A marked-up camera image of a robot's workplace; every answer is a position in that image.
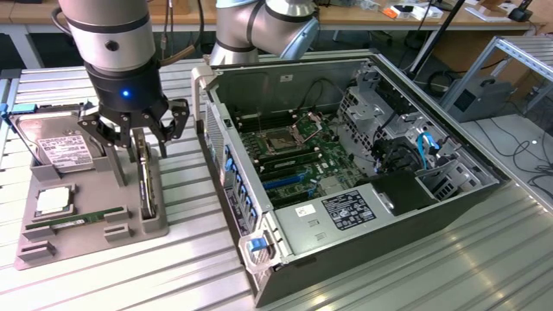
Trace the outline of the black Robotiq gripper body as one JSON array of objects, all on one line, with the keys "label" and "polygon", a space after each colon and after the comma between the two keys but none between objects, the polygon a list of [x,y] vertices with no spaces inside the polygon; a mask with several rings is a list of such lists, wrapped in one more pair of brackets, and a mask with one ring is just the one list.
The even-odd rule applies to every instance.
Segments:
[{"label": "black Robotiq gripper body", "polygon": [[151,59],[130,71],[107,71],[86,64],[87,73],[100,101],[100,115],[115,124],[130,119],[132,128],[150,122],[159,124],[168,110],[162,89],[159,60]]}]

